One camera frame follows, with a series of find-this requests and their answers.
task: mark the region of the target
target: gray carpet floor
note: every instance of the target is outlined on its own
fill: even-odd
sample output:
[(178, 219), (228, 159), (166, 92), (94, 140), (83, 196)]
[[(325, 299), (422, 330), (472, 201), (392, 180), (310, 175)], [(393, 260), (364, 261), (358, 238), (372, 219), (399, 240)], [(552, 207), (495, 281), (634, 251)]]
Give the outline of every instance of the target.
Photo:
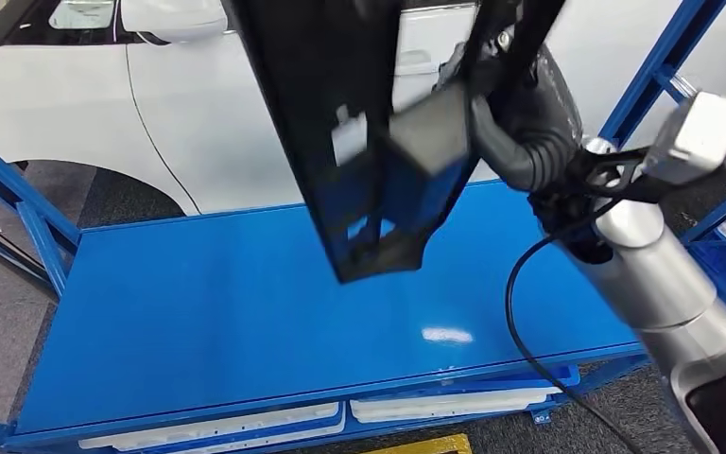
[[(82, 227), (182, 215), (155, 189), (106, 170), (33, 163), (26, 178)], [(671, 197), (664, 203), (666, 217), (682, 231), (725, 197), (726, 176)], [(30, 249), (20, 222), (11, 213), (0, 209), (0, 222), (8, 237)], [(54, 308), (43, 296), (0, 270), (0, 421), (10, 420), (20, 409)], [(667, 412), (650, 367), (588, 395), (588, 399), (625, 428), (644, 452), (692, 452)], [(614, 436), (580, 408), (564, 406), (552, 412), (552, 419), (549, 425), (535, 426), (527, 415), (514, 414), (299, 452), (358, 453), (461, 432), (469, 436), (478, 454), (624, 452)]]

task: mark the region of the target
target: car door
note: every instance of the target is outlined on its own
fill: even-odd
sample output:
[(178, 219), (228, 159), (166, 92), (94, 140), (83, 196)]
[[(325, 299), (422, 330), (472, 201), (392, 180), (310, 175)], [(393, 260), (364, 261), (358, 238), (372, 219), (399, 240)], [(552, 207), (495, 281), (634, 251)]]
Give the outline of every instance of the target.
[(196, 213), (134, 106), (114, 6), (115, 0), (8, 0), (0, 9), (0, 157), (108, 168)]
[[(403, 15), (394, 103), (429, 93), (465, 40), (470, 5)], [(138, 110), (161, 155), (202, 213), (302, 201), (240, 37), (130, 44)]]

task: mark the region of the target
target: blue shelf surface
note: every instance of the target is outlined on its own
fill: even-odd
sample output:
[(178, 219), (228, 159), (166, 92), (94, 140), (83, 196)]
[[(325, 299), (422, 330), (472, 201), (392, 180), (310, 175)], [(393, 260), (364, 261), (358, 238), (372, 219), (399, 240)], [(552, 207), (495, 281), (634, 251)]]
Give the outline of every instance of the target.
[[(465, 189), (420, 271), (345, 286), (300, 205), (85, 231), (11, 443), (524, 372), (502, 295), (540, 237), (525, 196), (494, 182)], [(545, 362), (642, 351), (554, 247), (514, 303)]]

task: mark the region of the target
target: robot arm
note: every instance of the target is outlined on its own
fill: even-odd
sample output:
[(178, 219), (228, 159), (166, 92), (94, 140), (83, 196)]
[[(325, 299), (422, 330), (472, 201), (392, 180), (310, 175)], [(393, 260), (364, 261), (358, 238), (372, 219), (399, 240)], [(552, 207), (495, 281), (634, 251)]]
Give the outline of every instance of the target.
[[(511, 115), (509, 109), (512, 123), (503, 127), (493, 121), (482, 98), (472, 101), (478, 152), (508, 185), (530, 193), (528, 199), (550, 234), (587, 218), (607, 202), (600, 195), (610, 195), (612, 188), (614, 199), (635, 199), (619, 202), (587, 232), (560, 241), (560, 246), (644, 343), (695, 447), (724, 453), (726, 305), (654, 202), (667, 189), (726, 166), (726, 97), (701, 92), (685, 101), (646, 155), (595, 155), (591, 151), (612, 147), (601, 139), (573, 151), (564, 149), (563, 139), (569, 136), (561, 131), (579, 120), (559, 115), (576, 110), (569, 105), (571, 97), (557, 66), (547, 59), (551, 57), (543, 51), (538, 87), (554, 85), (558, 92), (537, 90), (523, 94), (520, 102), (527, 106), (529, 97), (537, 106), (537, 118)], [(567, 131), (577, 134), (577, 128)], [(560, 140), (543, 142), (539, 137)], [(628, 161), (614, 161), (623, 155)]]

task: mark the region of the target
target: blue cart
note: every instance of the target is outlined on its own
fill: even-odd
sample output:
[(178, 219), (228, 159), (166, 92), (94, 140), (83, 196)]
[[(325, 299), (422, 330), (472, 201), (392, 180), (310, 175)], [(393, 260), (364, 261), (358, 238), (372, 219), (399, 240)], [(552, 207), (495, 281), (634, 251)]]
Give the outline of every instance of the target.
[[(688, 95), (677, 69), (724, 3), (683, 2), (603, 137), (621, 145), (661, 92)], [(0, 200), (20, 215), (43, 261), (43, 272), (26, 272), (60, 297), (22, 411), (0, 424), (0, 449), (114, 452), (120, 444), (92, 440), (336, 405), (285, 424), (325, 430), (303, 440), (259, 445), (251, 441), (283, 440), (276, 437), (286, 428), (242, 426), (121, 448), (270, 452), (484, 415), (364, 424), (350, 400), (538, 381), (511, 341), (500, 295), (513, 262), (541, 233), (525, 196), (500, 182), (464, 190), (420, 271), (345, 286), (301, 205), (82, 231), (1, 160)], [(712, 239), (724, 219), (726, 202), (684, 239)], [(726, 244), (693, 249), (726, 297), (726, 267), (717, 266)], [(61, 250), (73, 256), (70, 266)], [(646, 362), (629, 328), (554, 248), (527, 264), (514, 301), (529, 349), (570, 383), (578, 364), (610, 359), (574, 387), (579, 393)], [(543, 423), (565, 402), (554, 394), (522, 410)]]

